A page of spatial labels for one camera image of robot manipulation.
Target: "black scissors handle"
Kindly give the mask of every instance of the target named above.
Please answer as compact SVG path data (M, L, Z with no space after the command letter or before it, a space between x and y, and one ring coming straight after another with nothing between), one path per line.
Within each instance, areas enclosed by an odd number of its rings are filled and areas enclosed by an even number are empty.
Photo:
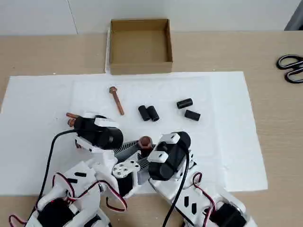
M282 61L284 59L295 59L297 60L296 62L287 64L287 65L282 65ZM292 84L301 84L303 83L303 79L292 79L291 76L295 74L299 74L300 72L303 72L303 57L295 54L288 54L280 57L277 62L276 66L280 70L287 70L287 69L293 69L289 71L288 73L285 74L285 80L289 83Z
M281 62L284 60L284 59L296 59L297 61L294 62L294 63L290 63L290 64L287 64L287 65L282 65ZM296 68L299 68L300 65L303 65L303 57L299 56L299 55L295 55L295 54L287 54L287 55L284 55L282 56L281 58L279 58L276 62L276 66L278 69L280 70L287 70L287 69L296 69Z
M300 72L303 72L303 68L296 68L288 73L285 74L284 78L287 82L292 83L292 84L302 84L303 79L291 79L290 77L292 75L298 74Z

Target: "black tube piece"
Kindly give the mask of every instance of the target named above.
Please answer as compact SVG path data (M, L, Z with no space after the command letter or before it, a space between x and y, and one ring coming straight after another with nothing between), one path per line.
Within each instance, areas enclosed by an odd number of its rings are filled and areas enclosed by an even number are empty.
M140 115L141 115L141 117L144 121L148 121L151 118L144 105L139 106L138 110L139 110Z
M182 109L191 105L193 105L193 100L191 98L177 102L178 109Z
M159 117L159 115L158 115L158 113L157 113L157 111L156 111L156 109L153 105L151 105L147 108L147 112L148 112L148 114L151 117L151 120L153 122L156 122L157 120L160 119L160 117Z
M199 121L201 114L193 112L193 111L190 111L190 110L186 110L184 116L186 118L191 119L191 120Z

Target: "wooden table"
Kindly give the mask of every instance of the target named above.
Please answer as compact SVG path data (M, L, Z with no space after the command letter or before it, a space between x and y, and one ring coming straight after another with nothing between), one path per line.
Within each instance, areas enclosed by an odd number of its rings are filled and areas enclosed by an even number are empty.
M275 60L303 54L303 32L173 33L174 71L244 71L269 190L236 193L260 227L303 226L303 85L286 83ZM9 76L103 73L106 35L0 36L0 103ZM35 197L0 197L0 226L27 217ZM161 226L169 206L157 195L129 199L114 227ZM175 213L170 226L181 221Z

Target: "cardboard box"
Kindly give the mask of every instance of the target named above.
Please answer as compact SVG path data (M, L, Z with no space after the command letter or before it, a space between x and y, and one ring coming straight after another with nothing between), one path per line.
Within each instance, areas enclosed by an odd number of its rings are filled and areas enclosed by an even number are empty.
M168 73L172 68L168 19L112 20L112 74Z

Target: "black wire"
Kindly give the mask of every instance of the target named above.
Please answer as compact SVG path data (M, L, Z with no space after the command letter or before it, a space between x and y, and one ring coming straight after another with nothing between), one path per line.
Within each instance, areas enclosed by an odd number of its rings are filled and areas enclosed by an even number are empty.
M49 155L48 155L48 160L47 160L47 164L46 164L46 170L45 170L45 175L44 175L42 187L41 187L41 190L40 190L40 193L39 193L39 196L38 196L38 199L37 199L36 204L37 204L37 203L39 202L39 200L41 199L42 194L43 194L43 191L44 191L44 188L45 188L45 184L46 184L46 180L47 180L47 176L48 176L48 171L49 171L49 165L50 165L50 163L51 163L52 154L53 154L53 147L54 147L54 145L55 145L56 140L58 139L58 137L60 137L60 136L62 136L62 135L69 134L69 133L73 133L73 132L77 132L77 130L72 129L72 130L67 130L67 131L60 132L60 133L58 133L57 135L55 135L55 137L53 138L53 141L52 141L52 144L51 144L51 149L50 149ZM36 206L34 206L32 212L31 212L30 215L29 215L29 218L30 218L30 216L32 216L32 214L33 214L33 212L35 211L35 209L36 209Z
M186 180L186 175L187 175L187 172L188 172L188 168L189 168L189 152L188 152L188 149L186 148L186 151L185 151L185 155L186 155L186 164L185 164L185 170L184 170L184 173L183 173L183 178L182 178L182 181L181 181L181 184L180 184L180 187L177 191L177 194L176 194L176 197L175 197L175 200L173 201L164 221L163 221L163 224L162 224L162 227L165 227L168 220L169 220L169 217L171 216L171 213L172 211L174 210L175 206L176 206L176 203L179 199L179 196L181 194L181 191L183 189L183 186L184 186L184 183L185 183L185 180Z

